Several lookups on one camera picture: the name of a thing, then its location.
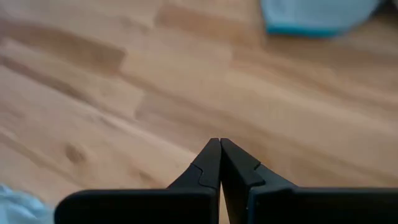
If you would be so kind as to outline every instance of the wood grain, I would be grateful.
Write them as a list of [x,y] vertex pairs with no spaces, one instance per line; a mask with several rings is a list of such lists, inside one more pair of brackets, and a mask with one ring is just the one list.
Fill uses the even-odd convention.
[[298,185],[398,187],[396,9],[333,39],[265,25],[258,0],[0,0],[0,182],[164,187],[226,137]]

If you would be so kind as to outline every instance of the light blue towel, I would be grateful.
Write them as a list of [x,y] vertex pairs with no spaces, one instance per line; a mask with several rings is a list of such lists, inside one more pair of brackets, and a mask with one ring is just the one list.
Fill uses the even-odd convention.
[[384,0],[261,0],[269,34],[331,37],[366,21]]
[[0,185],[0,224],[53,224],[53,209],[27,193]]

